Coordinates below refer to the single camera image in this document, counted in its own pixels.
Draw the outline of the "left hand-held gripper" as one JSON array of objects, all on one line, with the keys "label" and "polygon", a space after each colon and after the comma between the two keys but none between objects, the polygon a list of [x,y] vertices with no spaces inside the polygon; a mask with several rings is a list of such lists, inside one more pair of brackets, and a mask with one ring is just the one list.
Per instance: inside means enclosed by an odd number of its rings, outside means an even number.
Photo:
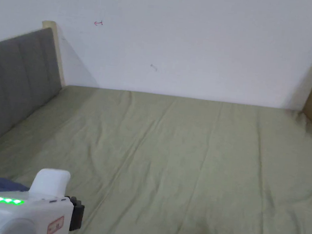
[{"label": "left hand-held gripper", "polygon": [[0,192],[0,234],[69,234],[81,228],[85,206],[65,194],[66,170],[40,170],[28,191]]}]

